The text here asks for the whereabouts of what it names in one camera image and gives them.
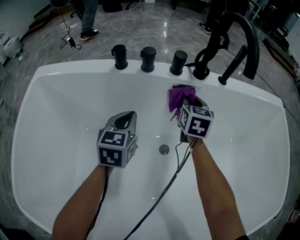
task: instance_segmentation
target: bathtub drain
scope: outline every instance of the bathtub drain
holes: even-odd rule
[[[168,145],[163,144],[159,147],[159,153],[161,155],[167,155],[169,153],[169,151],[170,151],[170,148],[168,147]]]

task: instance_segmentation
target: forearm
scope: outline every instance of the forearm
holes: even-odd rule
[[[193,151],[197,185],[213,240],[235,240],[245,235],[235,197],[202,140]]]
[[[202,140],[196,143],[192,156],[204,210],[218,212],[235,206],[233,192]]]
[[[105,170],[97,166],[56,217],[53,240],[84,240],[97,212],[104,185]]]

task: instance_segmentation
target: black cable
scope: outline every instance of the black cable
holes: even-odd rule
[[[177,147],[180,146],[183,142],[180,142],[178,145],[176,145],[175,150],[176,150],[176,155],[177,155],[177,169],[179,168],[179,156],[178,156],[178,151]]]
[[[229,51],[228,49],[226,49],[229,53],[231,53],[234,57],[236,57],[236,55],[234,55],[234,53],[232,53],[231,51]],[[271,88],[271,90],[275,93],[275,95],[277,96],[277,97],[279,97],[280,99],[281,99],[281,101],[282,101],[282,103],[283,103],[283,107],[290,113],[290,115],[300,124],[300,121],[298,120],[298,119],[296,119],[295,118],[295,116],[291,113],[291,111],[286,107],[286,105],[285,105],[285,103],[284,103],[284,101],[283,101],[283,99],[274,91],[274,89],[270,86],[270,84],[268,84],[268,82],[259,74],[259,73],[256,73],[268,86],[269,86],[269,88]]]
[[[64,37],[61,38],[62,43],[60,44],[60,49],[62,49],[65,45],[70,45],[72,47],[72,45],[65,39],[65,37],[67,35],[69,35],[69,37],[72,38],[71,35],[70,35],[70,29],[67,26],[67,24],[65,22],[65,19],[64,19],[63,15],[62,15],[60,9],[58,9],[58,11],[60,12],[61,18],[62,18],[62,20],[63,20],[63,22],[64,22],[64,24],[66,26],[66,29],[67,29],[67,34]],[[73,47],[76,48],[76,49],[78,49],[78,50],[82,48],[82,46],[80,44],[73,45]]]
[[[192,143],[193,143],[194,140],[195,140],[195,139],[193,139],[192,142],[189,144],[189,146],[188,146],[188,148],[187,148],[187,150],[186,150],[186,153],[184,154],[183,159],[185,159],[185,157],[186,157],[186,155],[187,155],[187,152],[188,152],[188,149],[189,149],[189,147],[192,145]]]
[[[192,142],[192,148],[195,146],[197,139],[195,138]],[[186,163],[189,155],[190,155],[191,151],[188,153],[187,157],[185,159],[183,159],[182,163],[180,164],[179,168],[177,169],[176,173],[173,175],[172,179],[170,180],[169,184],[165,187],[165,189],[163,190],[163,192],[161,193],[161,195],[159,196],[158,200],[156,201],[156,203],[152,206],[152,208],[150,208],[150,210],[146,213],[146,215],[138,222],[138,224],[134,227],[134,229],[127,235],[127,237],[124,240],[127,240],[141,225],[142,223],[145,221],[145,219],[151,214],[151,212],[155,209],[155,207],[159,204],[160,200],[164,197],[164,195],[166,194],[166,192],[169,190],[170,186],[173,184],[173,182],[175,181],[177,175],[179,174],[179,172],[181,171],[181,169],[183,168],[184,164]]]
[[[107,187],[108,187],[108,172],[109,172],[109,167],[105,167],[105,184],[104,184],[104,190],[103,190],[102,198],[101,198],[101,200],[100,200],[100,202],[99,202],[98,210],[97,210],[97,212],[96,212],[96,214],[95,214],[95,216],[94,216],[94,219],[93,219],[93,221],[91,222],[90,227],[89,227],[89,229],[88,229],[88,231],[87,231],[87,233],[86,233],[86,235],[85,235],[85,239],[87,239],[89,233],[90,233],[91,230],[94,228],[95,223],[96,223],[96,220],[97,220],[97,217],[98,217],[98,214],[99,214],[100,209],[101,209],[101,206],[102,206],[102,203],[103,203],[103,201],[104,201],[104,199],[105,199],[105,195],[106,195]]]
[[[130,1],[128,3],[128,5],[126,6],[126,10],[129,10],[129,7],[131,6],[131,4],[135,3],[135,2],[138,2],[139,0],[133,0],[133,1]]]

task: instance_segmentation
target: equipment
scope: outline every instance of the equipment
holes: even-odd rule
[[[179,126],[184,135],[207,138],[213,121],[214,113],[209,110],[208,106],[202,104],[201,107],[198,107],[190,105],[187,100],[184,100],[179,117]]]
[[[99,165],[125,168],[137,149],[136,112],[122,112],[111,117],[99,130],[97,152]]]
[[[11,38],[8,32],[0,31],[0,52],[1,51],[9,58],[14,58],[19,56],[23,51],[23,45],[18,37]]]

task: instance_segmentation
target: purple cloth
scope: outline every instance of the purple cloth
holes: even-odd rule
[[[196,90],[190,87],[179,87],[169,89],[169,111],[172,113],[175,109],[175,115],[180,115],[180,109],[183,105],[183,100],[186,99],[189,104],[193,104],[196,98]]]

